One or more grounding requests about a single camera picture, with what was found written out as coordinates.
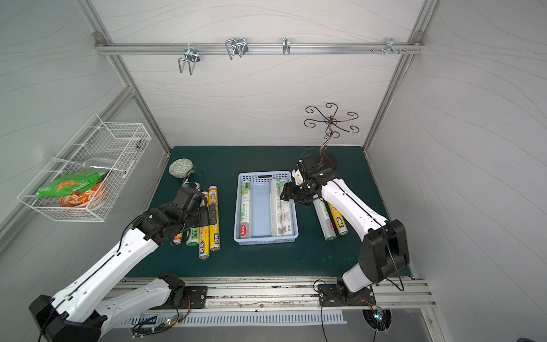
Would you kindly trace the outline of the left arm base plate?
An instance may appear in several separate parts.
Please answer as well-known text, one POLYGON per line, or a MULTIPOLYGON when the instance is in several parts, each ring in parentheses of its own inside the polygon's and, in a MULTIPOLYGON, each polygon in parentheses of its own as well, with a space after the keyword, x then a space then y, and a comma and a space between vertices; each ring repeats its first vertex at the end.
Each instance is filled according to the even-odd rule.
POLYGON ((174 291, 168 300, 159 306, 154 306, 151 310, 160 309, 203 309, 207 300, 207 286, 186 286, 174 291))

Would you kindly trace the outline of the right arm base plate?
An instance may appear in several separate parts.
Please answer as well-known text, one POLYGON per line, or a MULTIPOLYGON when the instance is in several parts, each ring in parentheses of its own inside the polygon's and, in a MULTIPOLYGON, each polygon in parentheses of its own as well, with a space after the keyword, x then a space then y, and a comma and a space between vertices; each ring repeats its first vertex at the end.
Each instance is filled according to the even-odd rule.
POLYGON ((342 306, 375 306, 375 294, 371 286, 351 292, 342 283, 318 284, 313 286, 319 295, 319 304, 322 307, 342 306))

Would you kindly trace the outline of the light blue plastic basket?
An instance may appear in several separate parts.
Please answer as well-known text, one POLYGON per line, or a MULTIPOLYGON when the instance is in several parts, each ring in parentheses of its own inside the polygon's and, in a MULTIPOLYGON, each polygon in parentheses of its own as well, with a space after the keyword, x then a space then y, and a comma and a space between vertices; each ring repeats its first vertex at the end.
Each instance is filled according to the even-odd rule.
POLYGON ((239 246, 272 245, 295 242, 299 237, 298 220, 294 201, 289 204, 289 214, 293 227, 293 234, 288 236, 272 235, 272 219, 270 205, 270 182, 272 180, 290 180, 291 173, 287 170, 265 172, 243 172, 238 175, 237 196, 234 218, 234 241, 239 246), (241 236, 242 227, 242 191, 243 183, 251 183, 251 223, 250 237, 241 236))

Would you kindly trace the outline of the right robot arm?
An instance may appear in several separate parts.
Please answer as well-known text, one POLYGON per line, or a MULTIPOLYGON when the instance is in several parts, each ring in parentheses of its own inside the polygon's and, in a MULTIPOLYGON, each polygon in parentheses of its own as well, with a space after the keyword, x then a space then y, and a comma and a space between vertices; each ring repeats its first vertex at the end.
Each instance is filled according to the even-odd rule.
POLYGON ((347 292, 357 293, 383 280, 398 276, 410 263, 405 226, 397 219, 388 220, 356 195, 334 170, 319 170, 304 175, 291 172, 281 199, 310 205, 325 200, 339 211, 361 241, 356 264, 341 276, 347 292))

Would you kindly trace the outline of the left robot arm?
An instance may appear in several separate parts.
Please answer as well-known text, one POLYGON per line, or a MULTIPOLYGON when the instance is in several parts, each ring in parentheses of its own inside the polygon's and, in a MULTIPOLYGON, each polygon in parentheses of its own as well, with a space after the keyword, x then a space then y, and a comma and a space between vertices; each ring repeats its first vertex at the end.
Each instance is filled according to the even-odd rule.
POLYGON ((137 216, 120 241, 77 280, 29 306, 40 341, 98 341, 118 324, 161 306, 192 305, 192 292, 166 273, 121 296, 106 295, 148 255, 179 234, 217 223, 217 206, 193 188, 180 188, 171 202, 137 216))

